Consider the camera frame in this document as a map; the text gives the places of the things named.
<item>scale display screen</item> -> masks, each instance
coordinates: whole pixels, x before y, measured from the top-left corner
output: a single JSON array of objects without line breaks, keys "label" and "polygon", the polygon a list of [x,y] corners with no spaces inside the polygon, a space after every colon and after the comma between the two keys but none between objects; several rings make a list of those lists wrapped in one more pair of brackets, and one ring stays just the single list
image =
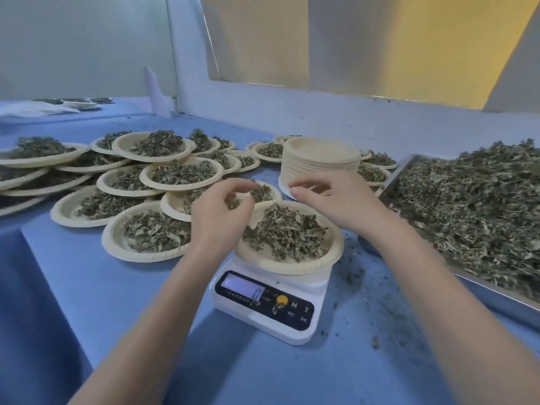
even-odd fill
[{"label": "scale display screen", "polygon": [[223,280],[221,286],[255,301],[259,301],[262,292],[265,290],[263,286],[259,286],[258,284],[230,273]]}]

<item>white scale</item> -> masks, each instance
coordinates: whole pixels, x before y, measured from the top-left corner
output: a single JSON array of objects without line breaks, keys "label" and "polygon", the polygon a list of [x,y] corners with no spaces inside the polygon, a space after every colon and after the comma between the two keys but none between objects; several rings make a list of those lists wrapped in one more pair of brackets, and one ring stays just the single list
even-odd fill
[{"label": "white scale", "polygon": [[214,306],[292,345],[317,328],[332,267],[306,275],[267,272],[237,256],[210,283]]}]

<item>metal tray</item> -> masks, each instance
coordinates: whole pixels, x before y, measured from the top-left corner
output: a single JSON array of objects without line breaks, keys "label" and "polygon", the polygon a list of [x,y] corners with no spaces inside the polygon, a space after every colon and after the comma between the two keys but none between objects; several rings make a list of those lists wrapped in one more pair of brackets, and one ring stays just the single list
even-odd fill
[{"label": "metal tray", "polygon": [[[398,168],[392,173],[385,183],[385,188],[379,196],[382,203],[387,206],[391,202],[388,194],[397,189],[397,183],[403,172],[406,172],[411,165],[420,160],[433,159],[433,156],[413,154],[404,159]],[[359,238],[368,251],[376,251],[372,245],[366,244],[366,240]],[[460,265],[454,261],[449,261],[449,267],[461,282],[472,292],[484,305],[503,315],[521,322],[536,331],[540,331],[540,304],[532,301],[521,294],[495,286],[487,281],[465,272]]]}]

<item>stack of empty plates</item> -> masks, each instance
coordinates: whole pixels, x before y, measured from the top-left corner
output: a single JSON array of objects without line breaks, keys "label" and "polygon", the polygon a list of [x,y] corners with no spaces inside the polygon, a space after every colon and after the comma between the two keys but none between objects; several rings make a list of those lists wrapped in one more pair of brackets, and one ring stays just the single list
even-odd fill
[{"label": "stack of empty plates", "polygon": [[283,144],[279,188],[292,197],[289,183],[315,170],[350,170],[356,173],[361,153],[344,142],[298,136]]}]

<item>black control panel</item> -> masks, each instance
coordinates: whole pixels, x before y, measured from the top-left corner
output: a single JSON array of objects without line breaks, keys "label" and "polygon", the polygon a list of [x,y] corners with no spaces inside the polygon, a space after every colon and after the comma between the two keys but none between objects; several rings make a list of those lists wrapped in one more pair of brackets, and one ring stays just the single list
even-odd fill
[{"label": "black control panel", "polygon": [[215,292],[298,331],[307,330],[315,309],[307,300],[232,270],[223,273]]}]

